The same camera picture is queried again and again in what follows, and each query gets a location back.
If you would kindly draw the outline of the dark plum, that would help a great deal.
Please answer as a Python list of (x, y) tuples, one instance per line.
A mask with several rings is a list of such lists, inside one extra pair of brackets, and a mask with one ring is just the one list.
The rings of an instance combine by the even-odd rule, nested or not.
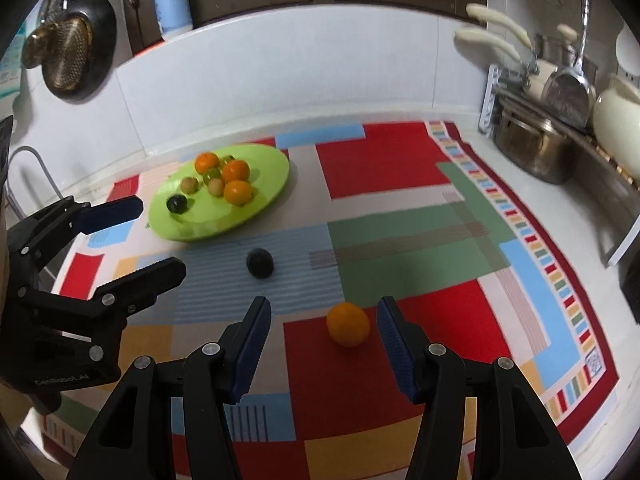
[(254, 248), (246, 256), (247, 271), (258, 280), (270, 278), (274, 271), (272, 255), (264, 248)]
[(184, 214), (189, 210), (189, 200), (182, 194), (174, 194), (166, 200), (166, 208), (171, 214)]

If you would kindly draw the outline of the yellow-green fruit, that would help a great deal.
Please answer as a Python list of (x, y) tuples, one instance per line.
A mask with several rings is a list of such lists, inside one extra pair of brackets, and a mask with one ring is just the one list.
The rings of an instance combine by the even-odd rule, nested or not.
[(221, 197), (224, 195), (224, 180), (221, 178), (210, 179), (207, 183), (207, 191), (211, 196)]
[(180, 181), (180, 191), (186, 195), (192, 195), (198, 192), (200, 181), (194, 177), (185, 177)]

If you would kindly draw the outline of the green grape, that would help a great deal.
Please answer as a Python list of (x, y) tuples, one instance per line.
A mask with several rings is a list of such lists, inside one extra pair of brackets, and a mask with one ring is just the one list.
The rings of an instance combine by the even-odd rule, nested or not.
[(205, 174), (203, 174), (203, 182), (205, 185), (208, 185), (211, 180), (220, 179), (220, 178), (221, 178), (221, 172), (220, 172), (220, 169), (217, 167), (210, 168), (209, 170), (206, 171)]
[(234, 160), (234, 157), (232, 155), (224, 155), (224, 156), (221, 156), (221, 158), (219, 159), (219, 162), (221, 166), (224, 166), (224, 165), (227, 165), (229, 162), (232, 162), (232, 160)]

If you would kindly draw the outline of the small orange tangerine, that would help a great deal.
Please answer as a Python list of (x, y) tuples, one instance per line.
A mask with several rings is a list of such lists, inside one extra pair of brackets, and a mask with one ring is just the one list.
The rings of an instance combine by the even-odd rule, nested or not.
[(217, 168), (218, 165), (219, 157), (213, 152), (203, 152), (198, 154), (193, 163), (194, 170), (201, 176), (204, 176), (204, 174), (209, 172), (209, 170)]

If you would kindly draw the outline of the large orange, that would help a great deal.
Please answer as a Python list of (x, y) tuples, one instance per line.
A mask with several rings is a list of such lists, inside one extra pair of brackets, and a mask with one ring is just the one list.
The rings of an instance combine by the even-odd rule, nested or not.
[(366, 312), (360, 307), (350, 302), (342, 302), (326, 314), (326, 328), (337, 344), (355, 348), (368, 339), (371, 324)]

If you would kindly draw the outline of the chrome kitchen faucet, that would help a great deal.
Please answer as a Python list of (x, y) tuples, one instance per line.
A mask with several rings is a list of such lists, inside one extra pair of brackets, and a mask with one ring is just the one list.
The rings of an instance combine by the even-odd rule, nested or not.
[[(21, 153), (31, 154), (39, 166), (33, 162), (18, 162), (14, 159)], [(44, 164), (40, 153), (29, 145), (14, 148), (6, 167), (6, 200), (18, 220), (23, 220), (32, 212), (44, 207), (51, 200), (62, 200), (63, 194)]]

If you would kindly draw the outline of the green plate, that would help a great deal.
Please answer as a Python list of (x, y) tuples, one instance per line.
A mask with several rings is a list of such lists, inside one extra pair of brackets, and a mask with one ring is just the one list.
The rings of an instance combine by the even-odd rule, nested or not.
[[(149, 225), (159, 237), (176, 242), (192, 242), (230, 231), (253, 219), (270, 206), (284, 190), (290, 176), (288, 156), (268, 144), (245, 143), (216, 148), (219, 159), (232, 155), (245, 160), (250, 166), (248, 183), (254, 196), (244, 206), (233, 206), (224, 196), (214, 197), (207, 191), (203, 176), (194, 170), (193, 163), (186, 162), (160, 185), (149, 206)], [(192, 195), (180, 191), (180, 181), (194, 177), (200, 181), (198, 192)], [(189, 210), (184, 214), (171, 214), (166, 200), (174, 194), (182, 194), (189, 200)]]

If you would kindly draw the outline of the brass colander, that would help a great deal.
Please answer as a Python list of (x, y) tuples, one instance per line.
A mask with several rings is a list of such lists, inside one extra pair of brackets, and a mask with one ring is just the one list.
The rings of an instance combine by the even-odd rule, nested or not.
[(40, 66), (53, 93), (71, 94), (84, 78), (91, 40), (88, 22), (79, 14), (47, 22), (26, 37), (22, 64), (28, 70)]

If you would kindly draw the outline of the black hanging pan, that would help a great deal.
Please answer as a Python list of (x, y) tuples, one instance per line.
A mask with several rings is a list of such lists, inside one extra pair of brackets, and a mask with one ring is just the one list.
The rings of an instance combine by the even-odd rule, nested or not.
[(114, 9), (108, 0), (77, 0), (55, 21), (73, 14), (79, 14), (88, 22), (92, 37), (84, 78), (76, 91), (64, 96), (53, 93), (46, 86), (58, 99), (66, 102), (82, 102), (88, 100), (101, 88), (111, 70), (116, 47), (117, 24)]

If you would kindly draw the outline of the colourful patchwork tablecloth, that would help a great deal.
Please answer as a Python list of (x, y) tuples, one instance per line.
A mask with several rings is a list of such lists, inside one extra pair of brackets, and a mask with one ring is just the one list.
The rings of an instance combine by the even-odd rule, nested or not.
[[(226, 408), (247, 479), (401, 478), (422, 410), (399, 391), (378, 333), (337, 344), (326, 314), (350, 302), (368, 318), (393, 297), (427, 337), (462, 358), (511, 359), (563, 439), (573, 442), (618, 375), (572, 266), (526, 205), (450, 122), (391, 122), (219, 140), (288, 156), (288, 184), (253, 219), (176, 242), (149, 225), (157, 189), (191, 156), (115, 183), (134, 221), (79, 237), (54, 291), (86, 299), (103, 283), (175, 256), (182, 284), (130, 318), (119, 364), (182, 359), (239, 321), (257, 296), (272, 324), (250, 392)], [(246, 267), (254, 248), (274, 271)]]

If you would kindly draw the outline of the blue white soap bottle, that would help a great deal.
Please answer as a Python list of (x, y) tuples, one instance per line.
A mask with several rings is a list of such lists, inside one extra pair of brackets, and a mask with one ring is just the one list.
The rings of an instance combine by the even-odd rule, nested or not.
[(193, 29), (189, 0), (153, 0), (160, 36), (173, 40)]

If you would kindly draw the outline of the steel pot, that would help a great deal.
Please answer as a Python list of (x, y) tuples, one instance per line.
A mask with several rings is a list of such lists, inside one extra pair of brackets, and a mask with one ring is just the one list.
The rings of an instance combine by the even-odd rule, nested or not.
[(498, 150), (531, 176), (564, 184), (575, 172), (579, 146), (560, 133), (550, 118), (514, 99), (499, 96), (500, 118), (494, 135)]

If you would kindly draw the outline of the white ceramic jug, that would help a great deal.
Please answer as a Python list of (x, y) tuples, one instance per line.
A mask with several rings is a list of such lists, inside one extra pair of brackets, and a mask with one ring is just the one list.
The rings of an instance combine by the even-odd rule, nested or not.
[(628, 80), (611, 75), (608, 88), (594, 103), (594, 134), (602, 148), (634, 180), (639, 180), (639, 115), (639, 89)]

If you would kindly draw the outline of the dish rack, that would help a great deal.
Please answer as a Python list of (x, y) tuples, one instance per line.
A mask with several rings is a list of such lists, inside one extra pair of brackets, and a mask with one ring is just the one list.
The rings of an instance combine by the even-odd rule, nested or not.
[(482, 111), (480, 112), (480, 122), (478, 123), (478, 130), (480, 130), (481, 133), (494, 140), (501, 112), (498, 97), (506, 96), (507, 98), (514, 99), (514, 101), (528, 106), (534, 112), (550, 118), (552, 125), (554, 125), (560, 133), (568, 136), (579, 146), (579, 158), (583, 154), (588, 155), (600, 165), (607, 174), (610, 174), (615, 181), (620, 182), (621, 186), (629, 188), (634, 194), (639, 193), (639, 181), (634, 180), (634, 178), (627, 174), (616, 160), (602, 148), (594, 136), (584, 129), (575, 128), (563, 122), (561, 119), (549, 113), (548, 110), (541, 107), (541, 105), (529, 99), (529, 97), (518, 88), (515, 82), (510, 81), (509, 78), (513, 75), (512, 70), (505, 70), (496, 64), (492, 64), (489, 67), (484, 102)]

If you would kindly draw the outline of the cream handled pan lower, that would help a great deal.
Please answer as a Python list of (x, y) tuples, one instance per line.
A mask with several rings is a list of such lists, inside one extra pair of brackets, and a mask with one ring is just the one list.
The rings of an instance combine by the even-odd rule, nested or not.
[(479, 44), (480, 46), (492, 47), (502, 51), (524, 70), (526, 87), (530, 86), (530, 76), (540, 75), (540, 68), (536, 61), (525, 64), (513, 44), (510, 44), (510, 42), (507, 42), (505, 39), (500, 38), (492, 32), (473, 27), (460, 28), (454, 32), (454, 38), (458, 41), (466, 42), (467, 44)]

